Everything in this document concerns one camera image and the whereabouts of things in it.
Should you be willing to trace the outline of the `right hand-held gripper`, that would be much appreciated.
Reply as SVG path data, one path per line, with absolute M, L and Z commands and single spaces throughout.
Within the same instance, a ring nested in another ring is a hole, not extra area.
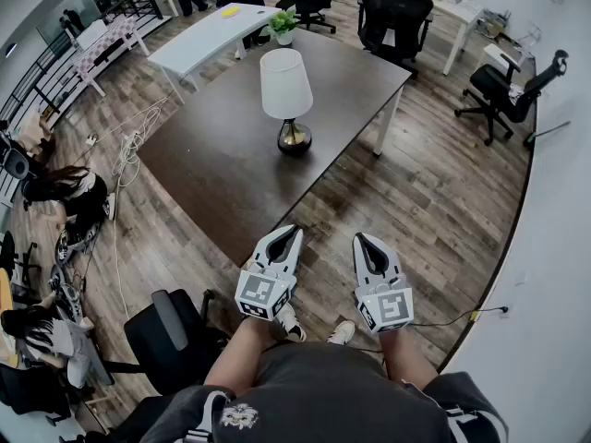
M 369 330 L 378 334 L 409 325 L 414 320 L 412 289 L 396 252 L 376 236 L 357 233 L 353 253 L 356 308 Z

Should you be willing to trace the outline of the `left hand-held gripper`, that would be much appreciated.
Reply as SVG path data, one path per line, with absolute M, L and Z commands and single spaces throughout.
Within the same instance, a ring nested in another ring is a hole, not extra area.
M 276 319 L 293 296 L 303 239 L 303 229 L 290 224 L 258 241 L 256 261 L 240 272 L 235 291 L 235 302 L 242 314 L 267 321 Z M 265 267 L 271 264 L 276 264 L 279 271 Z

